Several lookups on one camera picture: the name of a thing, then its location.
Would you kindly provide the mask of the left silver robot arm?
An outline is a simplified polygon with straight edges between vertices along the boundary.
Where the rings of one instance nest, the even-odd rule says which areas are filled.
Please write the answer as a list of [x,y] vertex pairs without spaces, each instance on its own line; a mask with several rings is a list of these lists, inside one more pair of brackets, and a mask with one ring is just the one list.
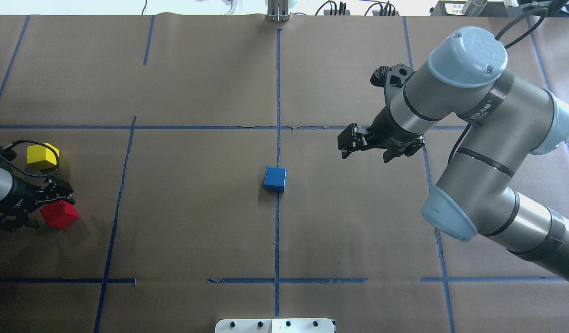
[[9,169],[0,167],[0,229],[15,232],[21,228],[38,229],[39,223],[29,214],[54,202],[75,205],[69,183],[47,176],[41,186],[28,183]]

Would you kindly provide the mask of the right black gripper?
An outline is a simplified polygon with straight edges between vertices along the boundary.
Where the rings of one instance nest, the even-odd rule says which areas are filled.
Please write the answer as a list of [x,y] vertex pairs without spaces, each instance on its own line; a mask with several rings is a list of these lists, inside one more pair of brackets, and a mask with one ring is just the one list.
[[425,141],[421,135],[404,130],[394,120],[388,106],[375,116],[371,126],[363,127],[350,123],[337,136],[337,147],[343,160],[356,151],[384,149],[382,158],[388,163],[397,157],[411,157],[424,145]]

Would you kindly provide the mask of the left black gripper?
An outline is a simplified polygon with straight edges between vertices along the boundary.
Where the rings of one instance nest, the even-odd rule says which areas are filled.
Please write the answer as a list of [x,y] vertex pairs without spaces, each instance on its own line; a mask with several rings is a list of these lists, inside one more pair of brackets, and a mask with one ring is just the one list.
[[57,178],[46,178],[41,188],[20,179],[0,181],[0,229],[10,233],[25,227],[39,229],[39,223],[28,215],[54,202],[74,206],[73,192],[70,183]]

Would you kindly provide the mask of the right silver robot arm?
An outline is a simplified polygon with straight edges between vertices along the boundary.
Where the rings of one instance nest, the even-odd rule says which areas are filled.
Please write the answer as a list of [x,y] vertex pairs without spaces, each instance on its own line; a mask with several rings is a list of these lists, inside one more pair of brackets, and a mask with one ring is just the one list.
[[491,32],[458,28],[418,70],[375,70],[371,84],[384,89],[385,106],[366,129],[346,127],[337,146],[342,158],[370,149],[383,149],[384,162],[412,156],[427,130],[455,114],[469,130],[430,188],[424,220],[462,242],[480,234],[569,282],[569,219],[508,186],[529,154],[568,139],[569,105],[507,63]]

